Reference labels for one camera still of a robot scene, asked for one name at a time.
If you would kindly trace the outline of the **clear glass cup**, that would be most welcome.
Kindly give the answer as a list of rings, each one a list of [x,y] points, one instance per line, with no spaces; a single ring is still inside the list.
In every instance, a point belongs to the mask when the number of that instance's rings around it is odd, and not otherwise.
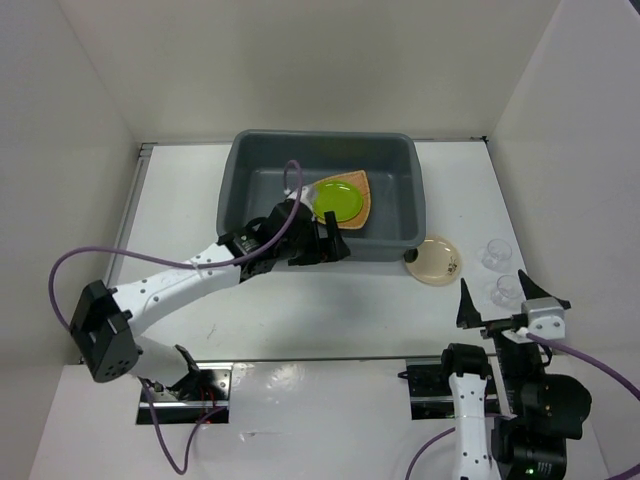
[[[503,239],[492,239],[476,253],[476,259],[486,268],[494,272],[507,272],[511,266],[513,249]]]
[[[492,303],[503,308],[516,308],[520,305],[522,297],[520,282],[513,275],[499,277],[489,294]]]

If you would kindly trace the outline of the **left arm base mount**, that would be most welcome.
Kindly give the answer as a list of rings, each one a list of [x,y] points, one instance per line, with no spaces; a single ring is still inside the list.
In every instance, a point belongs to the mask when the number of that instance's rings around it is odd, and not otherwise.
[[[146,381],[159,425],[227,424],[233,364],[202,362],[199,383],[187,393]]]

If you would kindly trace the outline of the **aluminium table rail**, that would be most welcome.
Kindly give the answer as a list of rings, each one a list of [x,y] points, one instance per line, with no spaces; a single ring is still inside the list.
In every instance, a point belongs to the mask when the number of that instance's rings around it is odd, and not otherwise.
[[[139,198],[143,189],[149,160],[153,153],[155,143],[143,143],[140,146],[138,157],[136,159],[135,171],[129,188],[127,200],[121,216],[121,221],[117,235],[115,237],[114,248],[125,249],[130,237],[133,218],[137,210]],[[119,277],[122,261],[117,254],[111,254],[109,257],[108,267],[105,271],[104,280],[107,285],[111,285]]]

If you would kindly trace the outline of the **grey plastic bin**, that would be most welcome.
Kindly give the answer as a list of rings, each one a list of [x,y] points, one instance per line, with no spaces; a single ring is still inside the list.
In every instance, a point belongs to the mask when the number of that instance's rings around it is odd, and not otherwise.
[[[371,192],[365,225],[342,236],[353,261],[397,261],[426,237],[427,209],[414,142],[400,133],[246,130],[238,134],[225,164],[216,231],[224,235],[268,216],[297,178],[305,183],[362,170]]]

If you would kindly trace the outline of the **green round plate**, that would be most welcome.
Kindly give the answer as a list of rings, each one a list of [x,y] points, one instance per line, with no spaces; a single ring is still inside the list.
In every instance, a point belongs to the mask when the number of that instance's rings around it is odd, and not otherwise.
[[[355,218],[364,206],[363,194],[349,182],[327,180],[315,189],[313,212],[318,218],[324,219],[327,212],[333,212],[337,222],[346,222]]]

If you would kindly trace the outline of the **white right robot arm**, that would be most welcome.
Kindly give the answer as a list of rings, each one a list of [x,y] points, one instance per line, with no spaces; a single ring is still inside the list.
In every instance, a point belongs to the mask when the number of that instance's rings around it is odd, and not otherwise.
[[[519,314],[484,322],[469,290],[461,288],[456,323],[480,329],[494,341],[512,415],[486,429],[485,390],[491,367],[483,348],[450,344],[442,353],[438,381],[452,393],[456,452],[454,479],[561,479],[567,470],[566,442],[579,440],[592,397],[576,379],[545,371],[549,355],[565,335],[571,305],[551,296],[520,272],[526,297]]]

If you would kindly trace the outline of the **woven bamboo fan plate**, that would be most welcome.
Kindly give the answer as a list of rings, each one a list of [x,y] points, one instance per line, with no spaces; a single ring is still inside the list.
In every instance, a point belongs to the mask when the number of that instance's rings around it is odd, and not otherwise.
[[[338,222],[338,226],[341,230],[362,229],[366,224],[371,211],[371,190],[370,190],[369,181],[368,181],[366,172],[364,170],[345,172],[345,173],[329,176],[324,179],[318,180],[313,185],[316,186],[319,183],[327,180],[340,180],[340,181],[349,182],[355,185],[363,194],[364,206],[360,211],[360,213],[355,218],[349,221]],[[325,225],[325,219],[318,218],[318,217],[317,219],[321,224]]]

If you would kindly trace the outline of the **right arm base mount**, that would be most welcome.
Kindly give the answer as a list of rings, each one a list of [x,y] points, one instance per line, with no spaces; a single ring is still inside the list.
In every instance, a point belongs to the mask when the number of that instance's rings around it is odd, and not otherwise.
[[[407,382],[414,420],[501,413],[492,367],[481,349],[451,345],[438,360],[409,360],[398,378]]]

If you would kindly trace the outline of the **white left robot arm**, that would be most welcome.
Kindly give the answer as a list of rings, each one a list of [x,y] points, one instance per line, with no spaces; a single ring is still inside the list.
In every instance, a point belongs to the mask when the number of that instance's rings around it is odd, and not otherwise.
[[[270,272],[281,261],[316,265],[348,252],[334,213],[320,223],[307,206],[285,200],[178,268],[116,287],[101,280],[86,285],[70,333],[95,382],[131,374],[176,399],[188,399],[206,389],[210,375],[185,347],[158,344],[144,332],[202,297]]]

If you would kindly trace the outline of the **cream floral round plate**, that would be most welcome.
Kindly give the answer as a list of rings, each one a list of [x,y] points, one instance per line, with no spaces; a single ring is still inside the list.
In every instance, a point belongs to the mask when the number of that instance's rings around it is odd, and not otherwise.
[[[462,267],[458,249],[441,236],[427,237],[419,246],[406,250],[403,260],[416,280],[431,286],[451,284]]]

